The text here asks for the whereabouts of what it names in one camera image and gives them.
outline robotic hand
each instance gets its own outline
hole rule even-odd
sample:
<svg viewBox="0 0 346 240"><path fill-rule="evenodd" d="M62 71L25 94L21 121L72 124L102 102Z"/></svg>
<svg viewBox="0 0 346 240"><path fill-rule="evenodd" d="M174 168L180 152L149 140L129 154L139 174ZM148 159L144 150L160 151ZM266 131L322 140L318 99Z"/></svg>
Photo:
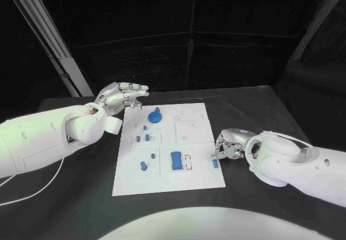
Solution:
<svg viewBox="0 0 346 240"><path fill-rule="evenodd" d="M299 149L291 140L307 148ZM312 147L271 131L256 135L243 129L223 129L210 159L242 157L266 184L284 187L288 183L307 195L346 207L346 152Z"/></svg>
<svg viewBox="0 0 346 240"><path fill-rule="evenodd" d="M0 178L43 168L95 143L103 131L118 134L122 121L112 117L129 106L141 110L136 97L148 87L121 82L109 84L95 101L31 115L0 124Z"/></svg>

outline small blue piece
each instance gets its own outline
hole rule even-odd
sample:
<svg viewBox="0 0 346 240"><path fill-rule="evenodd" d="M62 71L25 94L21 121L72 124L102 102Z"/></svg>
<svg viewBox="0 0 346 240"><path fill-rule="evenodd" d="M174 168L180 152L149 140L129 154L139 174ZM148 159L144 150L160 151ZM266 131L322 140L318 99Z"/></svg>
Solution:
<svg viewBox="0 0 346 240"><path fill-rule="evenodd" d="M170 153L170 157L171 157L171 169L181 170L183 169L181 153L178 151L174 151Z"/></svg>
<svg viewBox="0 0 346 240"><path fill-rule="evenodd" d="M148 168L142 161L139 162L139 168L141 168L141 171L145 171Z"/></svg>
<svg viewBox="0 0 346 240"><path fill-rule="evenodd" d="M161 121L162 119L162 115L160 114L160 108L157 107L154 109L154 111L148 114L148 117L147 117L148 121L155 124Z"/></svg>
<svg viewBox="0 0 346 240"><path fill-rule="evenodd" d="M214 168L219 167L216 159L211 160L211 164L213 164L213 167L214 167Z"/></svg>

